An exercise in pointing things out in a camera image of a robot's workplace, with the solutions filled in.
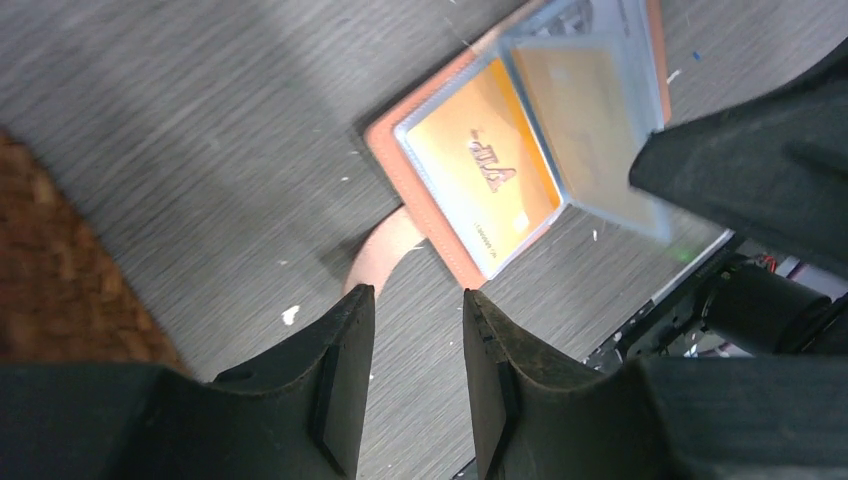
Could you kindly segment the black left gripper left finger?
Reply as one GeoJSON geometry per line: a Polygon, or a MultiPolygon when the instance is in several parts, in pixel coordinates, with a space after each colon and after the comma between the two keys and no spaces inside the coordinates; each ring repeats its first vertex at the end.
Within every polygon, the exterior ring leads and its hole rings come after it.
{"type": "Polygon", "coordinates": [[[1,370],[5,479],[352,479],[375,291],[202,383],[147,363],[1,370]]]}

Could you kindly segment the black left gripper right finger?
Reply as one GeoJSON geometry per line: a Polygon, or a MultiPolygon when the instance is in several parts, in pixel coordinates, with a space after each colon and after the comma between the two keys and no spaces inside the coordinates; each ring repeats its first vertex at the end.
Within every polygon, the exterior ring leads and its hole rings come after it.
{"type": "Polygon", "coordinates": [[[610,374],[464,294],[483,479],[843,479],[847,361],[648,357],[610,374]]]}

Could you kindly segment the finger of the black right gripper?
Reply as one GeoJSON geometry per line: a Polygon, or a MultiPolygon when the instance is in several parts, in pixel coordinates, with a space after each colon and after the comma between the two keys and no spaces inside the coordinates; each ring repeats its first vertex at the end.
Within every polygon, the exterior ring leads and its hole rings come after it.
{"type": "Polygon", "coordinates": [[[650,136],[630,184],[847,275],[847,44],[791,82],[650,136]]]}

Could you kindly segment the tan leather card holder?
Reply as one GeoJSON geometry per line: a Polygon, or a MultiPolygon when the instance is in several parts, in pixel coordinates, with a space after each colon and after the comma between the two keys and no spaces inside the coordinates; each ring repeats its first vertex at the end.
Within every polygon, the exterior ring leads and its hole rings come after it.
{"type": "Polygon", "coordinates": [[[429,241],[460,286],[498,275],[574,207],[659,242],[628,183],[671,117],[657,1],[527,1],[386,111],[364,140],[401,197],[344,282],[381,290],[429,241]]]}

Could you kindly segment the orange credit card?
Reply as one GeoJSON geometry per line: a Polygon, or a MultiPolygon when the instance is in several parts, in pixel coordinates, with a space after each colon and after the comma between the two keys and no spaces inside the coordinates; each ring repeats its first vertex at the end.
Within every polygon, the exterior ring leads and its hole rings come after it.
{"type": "Polygon", "coordinates": [[[485,279],[565,205],[497,55],[462,68],[394,136],[485,279]]]}

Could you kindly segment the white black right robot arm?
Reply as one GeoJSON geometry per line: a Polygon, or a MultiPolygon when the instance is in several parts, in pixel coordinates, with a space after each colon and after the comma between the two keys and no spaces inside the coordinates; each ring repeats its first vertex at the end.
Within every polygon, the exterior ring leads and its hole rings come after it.
{"type": "Polygon", "coordinates": [[[692,321],[754,354],[847,351],[847,302],[738,253],[753,239],[847,274],[847,47],[760,97],[651,134],[630,184],[729,229],[677,288],[692,321]]]}

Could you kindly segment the brown woven basket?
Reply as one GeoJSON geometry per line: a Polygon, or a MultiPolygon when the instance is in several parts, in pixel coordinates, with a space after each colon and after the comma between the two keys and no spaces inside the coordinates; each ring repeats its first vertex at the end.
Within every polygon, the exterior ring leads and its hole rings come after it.
{"type": "Polygon", "coordinates": [[[1,134],[1,362],[143,362],[188,373],[93,229],[1,134]]]}

